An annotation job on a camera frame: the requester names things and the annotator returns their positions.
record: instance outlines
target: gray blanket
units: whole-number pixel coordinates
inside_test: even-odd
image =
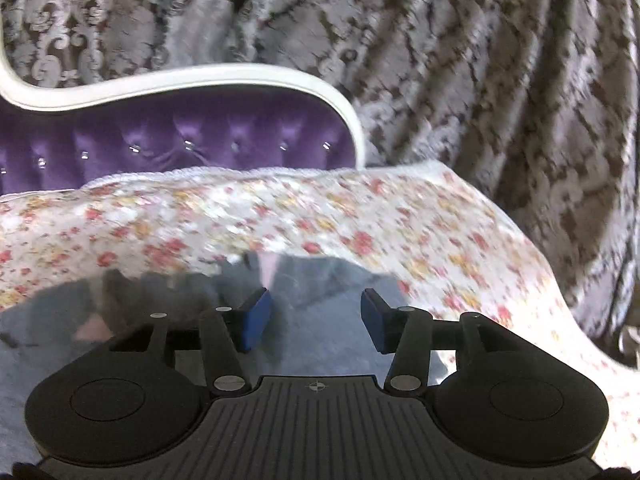
[[[12,462],[37,461],[24,425],[24,403],[36,384],[96,344],[78,340],[79,328],[89,319],[101,316],[116,333],[153,312],[193,319],[203,298],[210,305],[239,306],[247,291],[261,286],[258,271],[252,256],[213,277],[145,274],[127,280],[110,271],[97,284],[82,280],[57,286],[0,314],[0,472],[10,470]],[[360,320],[360,294],[373,287],[392,306],[400,306],[405,303],[396,283],[337,259],[283,258],[270,286],[271,321],[260,346],[241,356],[252,383],[267,374],[372,374],[382,384],[393,356],[373,348]],[[197,356],[181,354],[178,366],[197,381]],[[430,382],[445,374],[433,354]]]
[[[549,260],[613,346],[636,276],[639,0],[2,0],[35,85],[252,61],[353,103],[369,164],[437,158]]]

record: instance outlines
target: ridged black surface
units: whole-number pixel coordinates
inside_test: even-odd
[[[120,468],[46,460],[60,480],[583,480],[581,458],[542,469],[477,458],[449,441],[422,403],[381,392],[370,377],[265,378],[220,399],[189,438],[161,456]]]

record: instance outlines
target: tufted purple upholstery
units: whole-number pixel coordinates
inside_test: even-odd
[[[354,164],[340,115],[290,89],[182,89],[68,112],[0,102],[0,194],[191,166],[324,170]]]

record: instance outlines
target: silver damask pattern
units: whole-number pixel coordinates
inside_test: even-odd
[[[232,60],[322,77],[370,164],[450,165],[610,348],[637,267],[640,0],[2,1],[7,52],[40,86]]]

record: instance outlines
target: floral bedsheet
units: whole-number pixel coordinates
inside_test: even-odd
[[[495,205],[437,162],[356,172],[197,168],[118,175],[0,200],[0,310],[118,267],[215,273],[247,250],[335,256],[394,274],[437,319],[489,316],[590,377],[609,401],[594,456],[640,469],[640,374],[580,331],[548,263]],[[454,369],[452,352],[444,362]]]

